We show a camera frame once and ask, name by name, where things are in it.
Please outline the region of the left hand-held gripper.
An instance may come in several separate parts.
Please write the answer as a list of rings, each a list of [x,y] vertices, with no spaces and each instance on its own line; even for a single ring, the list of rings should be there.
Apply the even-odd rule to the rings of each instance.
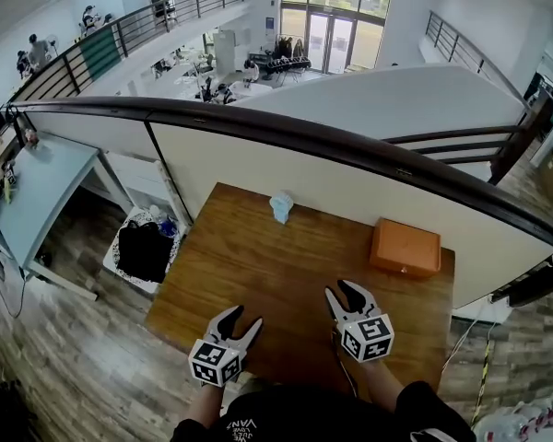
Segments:
[[[204,337],[196,340],[188,362],[192,376],[201,383],[222,388],[242,372],[243,359],[264,324],[258,318],[243,336],[231,339],[243,310],[239,305],[222,311],[208,323]]]

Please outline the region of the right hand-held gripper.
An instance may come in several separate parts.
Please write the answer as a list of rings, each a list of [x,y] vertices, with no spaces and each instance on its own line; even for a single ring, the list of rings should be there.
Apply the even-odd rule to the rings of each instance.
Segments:
[[[359,363],[389,355],[394,343],[394,329],[387,314],[348,321],[350,313],[371,314],[375,310],[372,293],[348,280],[340,279],[337,285],[346,297],[347,309],[330,287],[327,286],[324,292],[328,309],[341,335],[343,350]]]

